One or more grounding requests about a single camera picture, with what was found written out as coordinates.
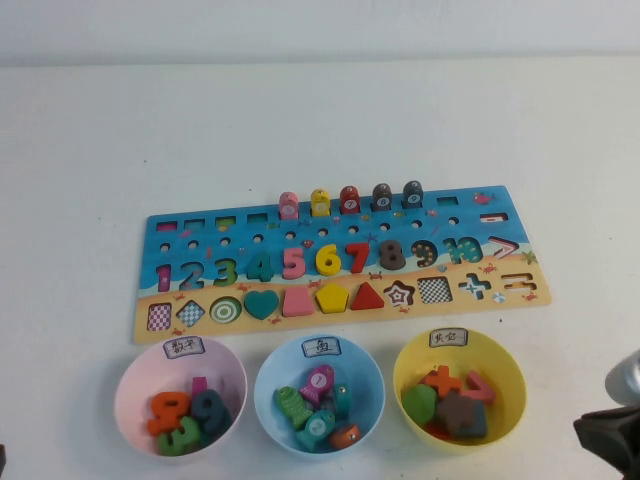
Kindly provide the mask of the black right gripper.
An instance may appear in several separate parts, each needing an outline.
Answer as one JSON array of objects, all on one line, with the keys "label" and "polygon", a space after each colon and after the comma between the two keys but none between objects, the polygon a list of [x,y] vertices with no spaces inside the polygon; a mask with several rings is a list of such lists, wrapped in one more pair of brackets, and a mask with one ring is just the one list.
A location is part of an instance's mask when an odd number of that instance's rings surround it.
[{"label": "black right gripper", "polygon": [[581,446],[603,459],[623,479],[639,479],[639,407],[583,414],[573,422]]}]

